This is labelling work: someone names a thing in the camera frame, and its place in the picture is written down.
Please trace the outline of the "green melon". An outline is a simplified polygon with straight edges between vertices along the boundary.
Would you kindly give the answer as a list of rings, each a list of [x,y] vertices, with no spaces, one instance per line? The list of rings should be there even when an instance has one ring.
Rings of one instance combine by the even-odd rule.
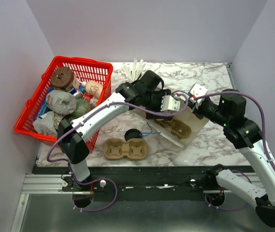
[[[93,109],[93,106],[84,99],[76,100],[76,109],[72,113],[73,119],[79,118]]]

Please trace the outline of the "white printed food bag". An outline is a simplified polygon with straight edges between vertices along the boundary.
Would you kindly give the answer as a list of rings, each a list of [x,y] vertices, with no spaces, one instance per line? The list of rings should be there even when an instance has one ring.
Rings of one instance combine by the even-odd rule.
[[[33,121],[32,125],[39,134],[57,137],[58,126],[63,118],[64,115],[49,111]]]

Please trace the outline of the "grey paper food bag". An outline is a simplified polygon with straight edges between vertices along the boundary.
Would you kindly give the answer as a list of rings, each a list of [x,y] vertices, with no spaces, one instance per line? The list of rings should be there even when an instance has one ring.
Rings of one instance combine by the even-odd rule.
[[[68,92],[52,90],[45,98],[46,106],[57,114],[69,115],[76,109],[76,98]]]

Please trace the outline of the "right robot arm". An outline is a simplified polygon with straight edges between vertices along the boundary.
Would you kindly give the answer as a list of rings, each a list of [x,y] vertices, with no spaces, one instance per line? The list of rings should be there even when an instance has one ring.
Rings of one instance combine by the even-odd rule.
[[[234,89],[219,92],[218,104],[210,100],[212,94],[203,87],[193,87],[189,95],[193,114],[223,127],[227,140],[247,159],[263,185],[259,188],[218,164],[205,177],[206,186],[230,190],[252,206],[263,223],[274,228],[275,158],[266,142],[261,105],[253,97]]]

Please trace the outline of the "cardboard cup carrier tray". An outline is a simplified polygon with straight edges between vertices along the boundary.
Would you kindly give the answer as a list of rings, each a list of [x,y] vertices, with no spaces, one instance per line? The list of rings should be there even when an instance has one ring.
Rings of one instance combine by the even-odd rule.
[[[103,155],[107,160],[143,160],[148,155],[148,144],[142,138],[132,138],[128,141],[111,138],[104,142]]]

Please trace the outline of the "beige drink bottle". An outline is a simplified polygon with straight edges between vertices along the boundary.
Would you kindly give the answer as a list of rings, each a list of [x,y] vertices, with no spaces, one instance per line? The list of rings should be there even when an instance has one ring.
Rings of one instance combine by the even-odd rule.
[[[85,88],[87,94],[99,99],[103,90],[103,85],[96,81],[82,82],[81,85]]]

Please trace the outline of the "bundle of white straws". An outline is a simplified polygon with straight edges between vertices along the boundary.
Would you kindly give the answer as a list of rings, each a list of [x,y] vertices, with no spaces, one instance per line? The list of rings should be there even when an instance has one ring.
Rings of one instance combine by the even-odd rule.
[[[122,65],[122,73],[130,81],[137,81],[143,74],[146,62],[141,59],[134,59],[133,62],[124,62]]]

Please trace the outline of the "red plastic basket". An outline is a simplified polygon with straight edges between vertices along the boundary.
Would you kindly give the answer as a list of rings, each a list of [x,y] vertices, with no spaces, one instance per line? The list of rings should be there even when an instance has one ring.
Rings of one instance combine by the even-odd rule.
[[[50,78],[55,70],[60,67],[70,68],[78,80],[95,81],[103,86],[96,104],[97,106],[105,101],[112,93],[111,75],[113,73],[113,65],[111,63],[79,57],[54,57],[46,71],[42,74],[40,84],[36,88],[32,98],[26,102],[14,126],[16,133],[28,135],[49,146],[52,146],[57,138],[37,133],[32,123],[39,116],[47,112],[47,109],[43,108],[43,105],[45,105],[46,95],[52,87]]]

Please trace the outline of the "black plastic cup lid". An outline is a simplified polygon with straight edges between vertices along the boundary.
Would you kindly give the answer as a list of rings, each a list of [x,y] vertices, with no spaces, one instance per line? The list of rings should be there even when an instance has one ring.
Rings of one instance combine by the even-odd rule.
[[[140,139],[141,136],[141,132],[138,129],[129,129],[125,132],[124,138],[126,141],[130,140],[130,139]]]

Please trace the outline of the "blue checkered paper bag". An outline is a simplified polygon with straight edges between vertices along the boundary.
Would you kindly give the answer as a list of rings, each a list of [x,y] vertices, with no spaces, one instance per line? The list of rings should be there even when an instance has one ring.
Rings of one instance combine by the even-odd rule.
[[[169,115],[182,109],[185,102],[180,95],[184,95],[184,93],[178,92],[163,96],[159,110]],[[149,123],[161,136],[179,147],[186,147],[208,123],[208,119],[198,119],[189,107],[173,117],[158,118],[158,116],[147,114],[138,109],[132,110],[132,113],[137,118]]]

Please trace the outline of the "red blue drink can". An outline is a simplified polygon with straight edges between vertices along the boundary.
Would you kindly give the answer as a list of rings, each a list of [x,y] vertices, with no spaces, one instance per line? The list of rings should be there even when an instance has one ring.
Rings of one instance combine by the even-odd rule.
[[[86,82],[76,79],[65,88],[65,91],[71,93],[76,99],[81,99],[86,92],[85,85]]]

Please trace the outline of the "brown round bread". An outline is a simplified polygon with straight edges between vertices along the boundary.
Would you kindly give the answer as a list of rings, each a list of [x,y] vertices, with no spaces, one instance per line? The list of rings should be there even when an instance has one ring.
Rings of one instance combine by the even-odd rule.
[[[72,85],[74,74],[68,67],[60,67],[51,75],[51,85],[59,90],[70,92],[74,87]]]

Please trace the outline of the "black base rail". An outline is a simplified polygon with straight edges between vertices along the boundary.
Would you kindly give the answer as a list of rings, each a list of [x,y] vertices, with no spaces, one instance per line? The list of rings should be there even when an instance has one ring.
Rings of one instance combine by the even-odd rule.
[[[91,194],[97,201],[201,201],[207,192],[223,200],[225,191],[209,176],[210,166],[202,167],[91,167],[88,179],[106,181],[81,186],[68,168],[37,167],[33,174],[59,175],[63,183],[60,191],[73,194]]]

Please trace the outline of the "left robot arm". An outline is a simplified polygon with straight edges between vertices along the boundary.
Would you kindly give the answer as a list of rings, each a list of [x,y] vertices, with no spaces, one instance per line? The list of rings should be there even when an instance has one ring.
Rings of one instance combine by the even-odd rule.
[[[164,81],[153,71],[146,71],[138,80],[120,84],[104,102],[87,114],[68,122],[62,120],[58,127],[57,144],[68,158],[74,173],[73,185],[84,191],[90,184],[90,171],[86,158],[90,149],[87,141],[102,126],[136,106],[146,110],[151,118],[166,118],[161,113],[161,102],[171,90],[164,88]]]

